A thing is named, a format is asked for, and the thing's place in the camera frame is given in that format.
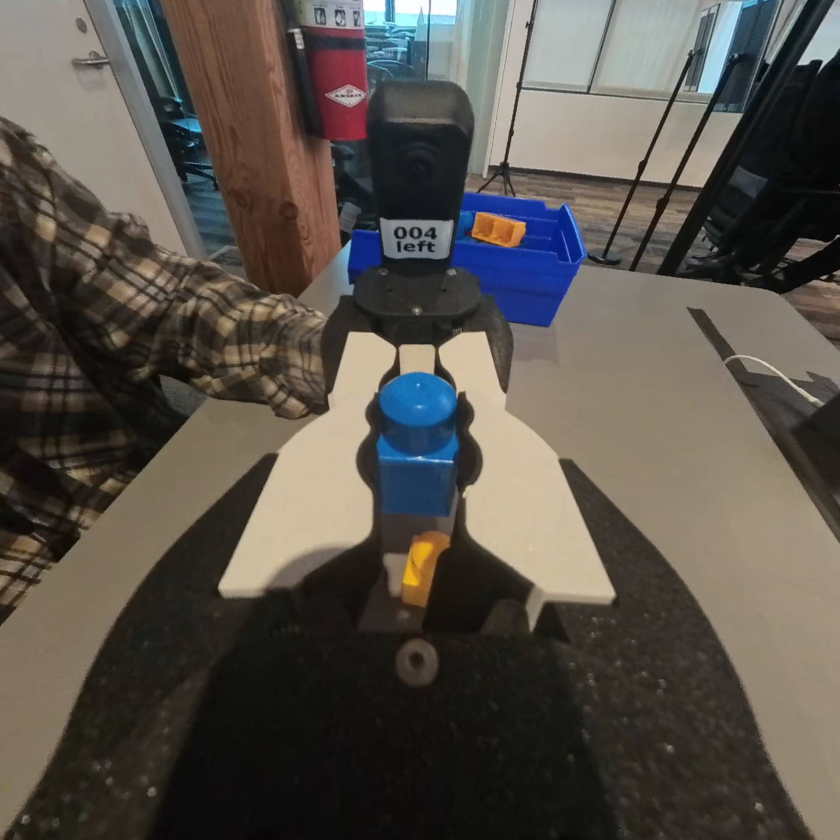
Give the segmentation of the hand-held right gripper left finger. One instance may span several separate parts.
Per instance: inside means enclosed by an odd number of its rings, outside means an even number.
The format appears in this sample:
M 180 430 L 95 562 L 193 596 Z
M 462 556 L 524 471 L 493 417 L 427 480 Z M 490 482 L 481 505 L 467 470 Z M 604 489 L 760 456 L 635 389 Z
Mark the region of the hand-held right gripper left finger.
M 370 535 L 375 496 L 359 455 L 372 400 L 337 399 L 281 446 L 218 583 L 222 597 L 290 590 Z

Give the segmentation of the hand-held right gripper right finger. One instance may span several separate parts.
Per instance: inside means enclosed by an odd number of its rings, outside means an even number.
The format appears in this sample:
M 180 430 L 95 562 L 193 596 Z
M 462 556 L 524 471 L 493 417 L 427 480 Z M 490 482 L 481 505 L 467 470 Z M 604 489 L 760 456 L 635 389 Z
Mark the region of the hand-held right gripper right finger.
M 502 601 L 521 605 L 529 630 L 547 606 L 611 606 L 616 591 L 560 457 L 508 412 L 504 395 L 462 396 L 456 557 L 477 622 Z

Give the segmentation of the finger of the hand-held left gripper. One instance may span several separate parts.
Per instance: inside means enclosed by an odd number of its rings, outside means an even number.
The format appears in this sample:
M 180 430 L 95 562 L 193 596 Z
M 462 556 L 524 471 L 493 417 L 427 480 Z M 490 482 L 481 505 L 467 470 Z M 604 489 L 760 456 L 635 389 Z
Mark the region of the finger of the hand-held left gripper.
M 396 360 L 396 347 L 379 335 L 349 332 L 329 395 L 329 411 L 364 413 Z
M 457 393 L 464 394 L 475 413 L 481 407 L 502 412 L 507 409 L 507 394 L 486 332 L 461 332 L 440 345 L 437 357 Z

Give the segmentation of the blue plastic bin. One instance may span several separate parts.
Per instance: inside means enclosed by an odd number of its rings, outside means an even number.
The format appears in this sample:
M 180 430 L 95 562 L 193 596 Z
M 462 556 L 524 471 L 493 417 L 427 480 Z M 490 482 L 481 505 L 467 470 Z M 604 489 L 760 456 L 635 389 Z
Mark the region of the blue plastic bin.
M 372 317 L 453 326 L 477 314 L 480 298 L 493 298 L 508 322 L 549 327 L 585 257 L 569 205 L 465 189 L 453 195 L 471 225 L 428 213 L 384 219 L 382 232 L 353 231 L 348 274 L 360 282 L 353 299 Z M 478 240 L 481 214 L 524 224 L 521 240 L 510 247 Z

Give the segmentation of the pile of coloured toy blocks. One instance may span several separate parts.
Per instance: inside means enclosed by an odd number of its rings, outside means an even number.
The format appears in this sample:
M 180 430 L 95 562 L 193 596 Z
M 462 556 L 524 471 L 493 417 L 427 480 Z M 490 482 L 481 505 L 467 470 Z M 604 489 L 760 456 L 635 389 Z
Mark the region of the pile of coloured toy blocks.
M 524 221 L 494 213 L 461 211 L 455 241 L 472 239 L 476 242 L 514 249 L 520 246 L 527 233 Z

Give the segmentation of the blue mega block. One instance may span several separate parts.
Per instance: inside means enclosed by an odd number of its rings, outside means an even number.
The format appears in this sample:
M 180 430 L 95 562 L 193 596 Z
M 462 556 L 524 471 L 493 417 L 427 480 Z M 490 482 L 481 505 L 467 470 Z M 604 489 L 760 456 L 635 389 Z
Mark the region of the blue mega block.
M 445 518 L 455 498 L 458 397 L 426 372 L 398 375 L 378 398 L 377 489 L 381 513 Z

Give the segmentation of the yellow one-stud block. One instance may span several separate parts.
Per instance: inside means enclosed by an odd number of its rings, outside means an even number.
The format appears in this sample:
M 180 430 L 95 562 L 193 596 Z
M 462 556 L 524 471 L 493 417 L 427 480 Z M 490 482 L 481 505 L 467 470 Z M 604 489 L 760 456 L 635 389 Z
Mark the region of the yellow one-stud block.
M 401 602 L 425 609 L 440 556 L 448 550 L 450 537 L 441 531 L 425 531 L 413 537 L 406 556 L 400 589 Z

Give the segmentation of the person's left forearm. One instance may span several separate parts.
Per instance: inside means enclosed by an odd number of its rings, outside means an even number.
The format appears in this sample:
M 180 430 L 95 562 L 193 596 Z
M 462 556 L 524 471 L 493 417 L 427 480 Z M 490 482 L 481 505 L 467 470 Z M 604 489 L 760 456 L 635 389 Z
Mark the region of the person's left forearm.
M 2 119 L 2 621 L 183 425 L 162 378 L 304 417 L 325 323 L 157 245 Z

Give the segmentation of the black studio light stand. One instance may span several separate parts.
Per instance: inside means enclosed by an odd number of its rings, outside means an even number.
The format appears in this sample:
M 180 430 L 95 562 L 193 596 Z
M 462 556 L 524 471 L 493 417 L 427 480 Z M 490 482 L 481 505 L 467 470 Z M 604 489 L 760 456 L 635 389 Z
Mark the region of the black studio light stand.
M 516 194 L 511 180 L 511 148 L 539 4 L 539 1 L 515 1 L 509 4 L 503 62 L 493 101 L 482 172 L 486 179 L 477 188 L 478 193 L 483 193 L 490 185 L 497 183 L 499 194 Z

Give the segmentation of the red fire extinguisher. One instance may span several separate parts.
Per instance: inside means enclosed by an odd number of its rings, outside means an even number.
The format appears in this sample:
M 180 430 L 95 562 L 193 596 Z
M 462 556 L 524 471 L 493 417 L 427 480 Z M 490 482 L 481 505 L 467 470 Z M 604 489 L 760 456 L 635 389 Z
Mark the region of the red fire extinguisher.
M 331 143 L 366 137 L 369 101 L 362 1 L 281 1 L 308 134 Z

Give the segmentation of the black office chair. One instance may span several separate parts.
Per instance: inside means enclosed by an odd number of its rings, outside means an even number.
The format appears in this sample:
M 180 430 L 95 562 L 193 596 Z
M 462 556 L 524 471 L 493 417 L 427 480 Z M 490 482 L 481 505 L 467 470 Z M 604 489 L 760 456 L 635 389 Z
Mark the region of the black office chair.
M 210 182 L 218 192 L 219 185 L 197 117 L 184 109 L 179 98 L 157 97 L 152 104 L 181 183 L 188 184 L 190 175 L 195 175 Z

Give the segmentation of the dark grey box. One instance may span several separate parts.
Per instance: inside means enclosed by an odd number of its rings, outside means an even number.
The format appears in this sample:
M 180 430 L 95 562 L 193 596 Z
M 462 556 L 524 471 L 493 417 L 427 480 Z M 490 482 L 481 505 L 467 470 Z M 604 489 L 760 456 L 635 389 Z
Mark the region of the dark grey box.
M 839 540 L 839 394 L 791 430 L 797 474 Z

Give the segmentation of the tablet floor stand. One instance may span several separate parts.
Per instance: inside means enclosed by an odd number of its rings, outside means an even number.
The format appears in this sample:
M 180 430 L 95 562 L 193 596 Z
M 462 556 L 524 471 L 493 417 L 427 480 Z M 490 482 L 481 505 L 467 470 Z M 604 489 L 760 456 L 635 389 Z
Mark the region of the tablet floor stand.
M 749 96 L 749 90 L 765 52 L 768 37 L 779 11 L 779 2 L 741 2 L 734 19 L 728 48 L 723 56 L 720 71 L 715 77 L 715 86 L 701 112 L 696 127 L 689 137 L 675 173 L 658 199 L 654 214 L 641 238 L 636 253 L 629 265 L 635 271 L 648 248 L 662 216 L 670 203 L 690 158 L 695 152 L 712 116 L 717 112 L 742 113 Z
M 677 81 L 666 102 L 662 115 L 659 118 L 659 121 L 656 125 L 656 129 L 654 131 L 654 135 L 647 147 L 647 150 L 642 160 L 637 165 L 635 177 L 628 188 L 626 197 L 624 199 L 624 203 L 616 217 L 616 221 L 612 227 L 612 231 L 608 236 L 602 250 L 592 251 L 587 256 L 588 260 L 590 260 L 592 263 L 598 266 L 615 267 L 618 266 L 623 260 L 622 257 L 612 256 L 611 254 L 611 250 L 615 242 L 616 236 L 623 224 L 625 215 L 627 214 L 627 210 L 635 197 L 636 191 L 643 180 L 643 176 L 646 172 L 646 169 L 648 168 L 648 163 L 650 162 L 650 159 L 653 155 L 657 141 L 659 140 L 665 128 L 666 122 L 670 116 L 670 113 L 672 112 L 676 104 L 678 95 L 681 92 L 697 92 L 698 90 L 701 74 L 706 62 L 708 48 L 711 45 L 711 39 L 717 23 L 719 8 L 720 5 L 716 4 L 701 11 L 700 23 L 698 26 L 698 34 L 695 39 L 695 44 L 688 50 L 684 66 L 679 72 Z M 712 110 L 714 109 L 715 104 L 717 102 L 717 97 L 718 93 L 715 93 L 713 96 L 710 97 L 708 104 L 706 105 L 705 110 L 699 118 L 697 126 L 693 134 L 691 135 L 690 140 L 688 141 L 686 149 L 682 154 L 681 158 L 679 159 L 674 174 L 667 183 L 663 195 L 656 202 L 654 214 L 647 225 L 644 235 L 642 236 L 631 261 L 631 265 L 629 267 L 631 271 L 636 270 L 636 268 L 638 268 L 639 264 L 641 263 L 642 257 L 644 256 L 647 250 L 647 247 L 655 233 L 659 221 L 665 214 L 665 210 L 668 207 L 670 199 L 679 184 L 680 177 L 683 175 L 690 160 L 690 157 L 693 154 L 695 148 L 697 147 L 697 143 L 699 142 L 700 136 L 702 135 L 704 129 L 707 126 Z

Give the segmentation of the black pole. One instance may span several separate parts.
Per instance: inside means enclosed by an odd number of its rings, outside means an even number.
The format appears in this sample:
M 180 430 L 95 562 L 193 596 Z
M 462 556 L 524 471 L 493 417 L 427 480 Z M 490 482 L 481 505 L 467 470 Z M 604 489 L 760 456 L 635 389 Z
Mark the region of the black pole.
M 834 1 L 804 3 L 789 34 L 763 75 L 761 83 L 747 102 L 740 121 L 663 258 L 657 270 L 658 275 L 663 277 L 676 275 L 677 269 L 695 243 L 719 193 L 729 183 L 744 151 L 777 101 L 786 81 L 833 5 Z

